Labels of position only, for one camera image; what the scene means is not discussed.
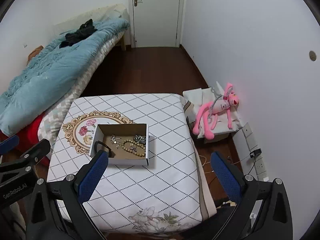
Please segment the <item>red blanket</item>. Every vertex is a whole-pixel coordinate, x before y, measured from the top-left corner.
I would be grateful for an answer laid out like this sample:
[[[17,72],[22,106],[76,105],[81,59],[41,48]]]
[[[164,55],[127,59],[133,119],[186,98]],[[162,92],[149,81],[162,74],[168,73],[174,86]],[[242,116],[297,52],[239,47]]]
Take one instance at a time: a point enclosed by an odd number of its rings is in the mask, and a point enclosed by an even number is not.
[[[37,131],[43,117],[44,113],[39,115],[31,124],[17,133],[19,137],[19,144],[2,157],[3,163],[18,159],[24,152],[39,142]]]

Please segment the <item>black headband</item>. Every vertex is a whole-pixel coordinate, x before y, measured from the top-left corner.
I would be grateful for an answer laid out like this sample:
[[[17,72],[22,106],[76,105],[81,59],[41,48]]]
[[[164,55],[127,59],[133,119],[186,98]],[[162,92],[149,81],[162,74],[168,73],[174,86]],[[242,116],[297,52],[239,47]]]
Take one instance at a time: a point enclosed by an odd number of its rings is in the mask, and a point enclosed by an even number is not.
[[[107,153],[108,157],[112,157],[112,150],[102,141],[96,141],[93,145],[93,154],[96,155],[99,151],[104,151]]]

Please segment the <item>white power strip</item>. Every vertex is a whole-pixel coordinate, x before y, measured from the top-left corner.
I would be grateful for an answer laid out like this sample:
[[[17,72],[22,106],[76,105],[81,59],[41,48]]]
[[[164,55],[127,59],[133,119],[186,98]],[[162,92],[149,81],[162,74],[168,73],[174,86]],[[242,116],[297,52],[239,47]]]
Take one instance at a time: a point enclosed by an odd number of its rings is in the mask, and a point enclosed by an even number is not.
[[[249,156],[253,150],[260,148],[249,123],[245,123],[243,128],[233,135],[233,142],[240,159],[238,164],[243,173],[250,174],[259,181],[269,181],[262,153],[255,159]]]

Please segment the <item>black power adapter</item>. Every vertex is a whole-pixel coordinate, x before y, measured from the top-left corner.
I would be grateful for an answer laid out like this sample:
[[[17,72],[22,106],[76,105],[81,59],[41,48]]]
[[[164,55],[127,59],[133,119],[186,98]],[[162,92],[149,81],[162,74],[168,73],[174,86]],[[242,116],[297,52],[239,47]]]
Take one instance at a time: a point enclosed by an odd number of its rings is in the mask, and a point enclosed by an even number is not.
[[[253,150],[250,154],[249,154],[249,156],[250,156],[250,158],[257,158],[259,155],[261,155],[261,153],[262,153],[262,150],[260,149],[260,148],[257,148],[256,150]]]

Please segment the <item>white cardboard box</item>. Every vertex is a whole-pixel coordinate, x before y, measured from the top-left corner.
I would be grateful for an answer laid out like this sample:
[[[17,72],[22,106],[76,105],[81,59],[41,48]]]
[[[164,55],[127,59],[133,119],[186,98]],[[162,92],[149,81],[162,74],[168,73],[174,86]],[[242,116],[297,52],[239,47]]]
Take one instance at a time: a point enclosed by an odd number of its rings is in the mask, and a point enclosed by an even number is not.
[[[89,155],[94,157],[93,145],[102,141],[112,150],[110,165],[148,166],[149,127],[147,124],[98,124]]]

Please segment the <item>white diamond pattern tablecloth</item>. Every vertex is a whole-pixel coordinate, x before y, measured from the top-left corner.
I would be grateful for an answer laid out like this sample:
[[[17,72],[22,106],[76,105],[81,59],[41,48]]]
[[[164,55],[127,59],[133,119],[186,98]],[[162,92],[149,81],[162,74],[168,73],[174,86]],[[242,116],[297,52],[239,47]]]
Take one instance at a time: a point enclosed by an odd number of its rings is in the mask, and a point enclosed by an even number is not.
[[[167,236],[216,214],[178,94],[121,94],[73,101],[54,145],[47,180],[99,151],[108,167],[84,208],[105,232]]]

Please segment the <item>white cloth covered box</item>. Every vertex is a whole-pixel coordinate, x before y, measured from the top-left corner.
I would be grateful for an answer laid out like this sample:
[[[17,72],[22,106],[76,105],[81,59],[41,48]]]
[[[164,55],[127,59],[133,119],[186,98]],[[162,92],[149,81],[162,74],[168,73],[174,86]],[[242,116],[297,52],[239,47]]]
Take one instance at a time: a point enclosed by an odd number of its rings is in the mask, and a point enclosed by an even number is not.
[[[239,97],[234,86],[214,87],[183,92],[183,110],[190,132],[197,139],[214,140],[222,134],[236,132],[244,126],[237,112]]]

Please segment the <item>pink panther plush toy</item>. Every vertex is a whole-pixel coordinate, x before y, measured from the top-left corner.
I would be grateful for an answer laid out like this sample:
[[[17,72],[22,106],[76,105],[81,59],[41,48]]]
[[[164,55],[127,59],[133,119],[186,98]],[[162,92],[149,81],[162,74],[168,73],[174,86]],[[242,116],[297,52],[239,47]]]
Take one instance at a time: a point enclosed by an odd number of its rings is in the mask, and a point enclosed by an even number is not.
[[[232,110],[239,106],[240,99],[236,95],[233,84],[227,83],[224,93],[214,101],[203,103],[195,116],[193,134],[200,134],[200,124],[203,121],[204,137],[213,140],[215,137],[214,129],[217,126],[219,116],[227,115],[227,127],[233,129]]]

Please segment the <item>light blue quilt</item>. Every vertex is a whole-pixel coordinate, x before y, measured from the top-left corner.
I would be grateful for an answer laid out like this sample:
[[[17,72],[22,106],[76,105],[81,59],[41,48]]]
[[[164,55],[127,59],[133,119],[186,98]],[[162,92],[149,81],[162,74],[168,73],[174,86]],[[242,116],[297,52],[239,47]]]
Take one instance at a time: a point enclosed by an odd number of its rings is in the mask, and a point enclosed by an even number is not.
[[[1,131],[12,136],[62,98],[92,63],[102,46],[125,31],[124,18],[94,22],[88,38],[64,48],[63,34],[50,42],[1,94]]]

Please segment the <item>brown pillow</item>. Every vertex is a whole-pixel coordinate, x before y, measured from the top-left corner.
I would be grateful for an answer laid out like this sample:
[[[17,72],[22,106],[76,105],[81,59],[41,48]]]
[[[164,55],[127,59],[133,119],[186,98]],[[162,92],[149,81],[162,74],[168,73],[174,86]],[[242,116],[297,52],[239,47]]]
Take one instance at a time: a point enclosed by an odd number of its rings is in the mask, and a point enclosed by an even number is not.
[[[43,46],[38,46],[37,48],[35,48],[35,49],[28,55],[28,60],[27,60],[27,62],[29,62],[33,57],[35,57],[36,55],[38,55],[43,48],[44,48]]]

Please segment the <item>black clothing on bed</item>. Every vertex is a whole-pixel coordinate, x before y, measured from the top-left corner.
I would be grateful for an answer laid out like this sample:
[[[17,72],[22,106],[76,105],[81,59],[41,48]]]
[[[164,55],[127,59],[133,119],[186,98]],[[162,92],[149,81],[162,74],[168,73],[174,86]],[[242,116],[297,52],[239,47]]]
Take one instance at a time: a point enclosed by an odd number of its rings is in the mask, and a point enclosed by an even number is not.
[[[59,48],[71,47],[74,44],[85,40],[91,36],[97,29],[93,25],[93,20],[89,19],[73,33],[67,33],[65,39],[60,43]]]

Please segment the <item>white door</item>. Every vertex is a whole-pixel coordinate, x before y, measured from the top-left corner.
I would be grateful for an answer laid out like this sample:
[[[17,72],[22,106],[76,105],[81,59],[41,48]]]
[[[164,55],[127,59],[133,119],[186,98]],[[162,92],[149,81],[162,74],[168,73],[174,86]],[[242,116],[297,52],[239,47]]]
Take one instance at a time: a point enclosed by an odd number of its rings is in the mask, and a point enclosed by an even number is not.
[[[129,0],[133,48],[178,47],[184,0]]]

